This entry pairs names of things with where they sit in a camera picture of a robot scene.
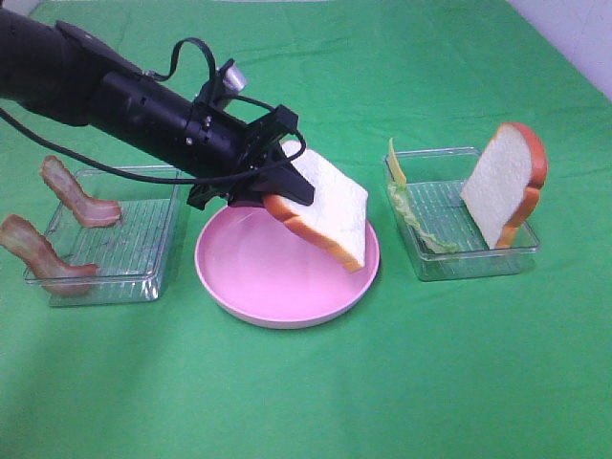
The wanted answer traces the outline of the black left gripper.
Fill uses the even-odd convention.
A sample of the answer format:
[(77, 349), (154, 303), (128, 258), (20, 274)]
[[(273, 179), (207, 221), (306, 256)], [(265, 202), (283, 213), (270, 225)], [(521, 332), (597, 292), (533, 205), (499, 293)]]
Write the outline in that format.
[(187, 203), (202, 209), (214, 197), (232, 208), (262, 208), (277, 195), (309, 206), (315, 187), (288, 161), (280, 140), (297, 132), (298, 115), (284, 105), (245, 123), (210, 105), (184, 102), (180, 117), (190, 175), (203, 179)]

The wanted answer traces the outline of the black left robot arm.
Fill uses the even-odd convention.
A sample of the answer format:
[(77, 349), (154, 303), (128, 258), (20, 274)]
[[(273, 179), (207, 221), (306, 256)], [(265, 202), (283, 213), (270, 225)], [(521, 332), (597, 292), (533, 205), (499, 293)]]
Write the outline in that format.
[(233, 60), (217, 65), (206, 43), (198, 48), (208, 80), (188, 100), (166, 87), (166, 76), (72, 24), (2, 10), (1, 96), (66, 125), (94, 126), (176, 167), (195, 208), (217, 196), (238, 207), (259, 207), (268, 195), (312, 204), (314, 187), (280, 144), (297, 134), (297, 114), (278, 105), (250, 122), (230, 115), (227, 105), (243, 97), (247, 81)]

